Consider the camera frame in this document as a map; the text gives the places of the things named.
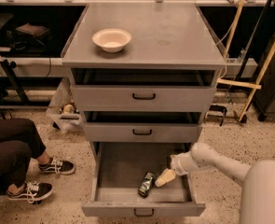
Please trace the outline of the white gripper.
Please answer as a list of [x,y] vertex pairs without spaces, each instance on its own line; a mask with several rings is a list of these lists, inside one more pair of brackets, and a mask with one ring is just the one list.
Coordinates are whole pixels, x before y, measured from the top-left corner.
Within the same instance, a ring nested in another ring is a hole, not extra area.
[[165,169],[155,181],[157,187],[173,181],[176,175],[187,175],[191,171],[197,170],[198,164],[193,160],[191,152],[171,155],[171,169]]

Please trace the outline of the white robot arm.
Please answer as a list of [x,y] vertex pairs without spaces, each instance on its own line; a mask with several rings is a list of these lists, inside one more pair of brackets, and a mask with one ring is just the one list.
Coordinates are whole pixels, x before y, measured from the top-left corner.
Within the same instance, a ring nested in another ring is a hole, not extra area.
[[205,143],[195,143],[188,152],[171,155],[168,168],[155,185],[161,187],[178,175],[214,167],[242,187],[240,224],[275,224],[275,161],[253,165],[231,159]]

